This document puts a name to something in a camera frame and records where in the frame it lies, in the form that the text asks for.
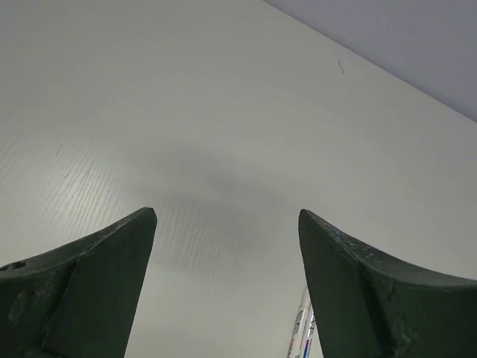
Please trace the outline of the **white pen blue end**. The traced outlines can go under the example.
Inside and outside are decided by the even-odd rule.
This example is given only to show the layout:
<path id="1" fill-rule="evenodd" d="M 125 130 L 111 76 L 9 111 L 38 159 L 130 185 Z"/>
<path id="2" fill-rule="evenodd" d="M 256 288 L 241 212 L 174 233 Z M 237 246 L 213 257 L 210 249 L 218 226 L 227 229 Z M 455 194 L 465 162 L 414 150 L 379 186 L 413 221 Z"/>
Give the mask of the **white pen blue end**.
<path id="1" fill-rule="evenodd" d="M 304 288 L 301 295 L 285 357 L 322 357 L 315 322 L 315 312 L 307 287 Z"/>

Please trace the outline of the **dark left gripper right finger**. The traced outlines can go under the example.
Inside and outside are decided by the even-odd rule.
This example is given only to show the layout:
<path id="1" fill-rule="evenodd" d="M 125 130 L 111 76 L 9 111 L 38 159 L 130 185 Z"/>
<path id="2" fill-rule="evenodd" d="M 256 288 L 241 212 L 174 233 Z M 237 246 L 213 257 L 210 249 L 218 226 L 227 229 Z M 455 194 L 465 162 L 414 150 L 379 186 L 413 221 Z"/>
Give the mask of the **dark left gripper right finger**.
<path id="1" fill-rule="evenodd" d="M 474 357 L 476 282 L 386 254 L 301 210 L 306 283 L 325 357 Z"/>

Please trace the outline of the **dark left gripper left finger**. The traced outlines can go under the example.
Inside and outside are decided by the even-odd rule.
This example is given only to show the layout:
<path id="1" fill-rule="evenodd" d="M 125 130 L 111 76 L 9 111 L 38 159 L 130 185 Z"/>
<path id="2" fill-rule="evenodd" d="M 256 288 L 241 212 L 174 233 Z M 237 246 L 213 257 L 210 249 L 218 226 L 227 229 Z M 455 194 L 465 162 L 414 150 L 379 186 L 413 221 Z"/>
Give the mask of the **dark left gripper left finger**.
<path id="1" fill-rule="evenodd" d="M 2 357 L 124 357 L 157 215 L 1 267 Z"/>

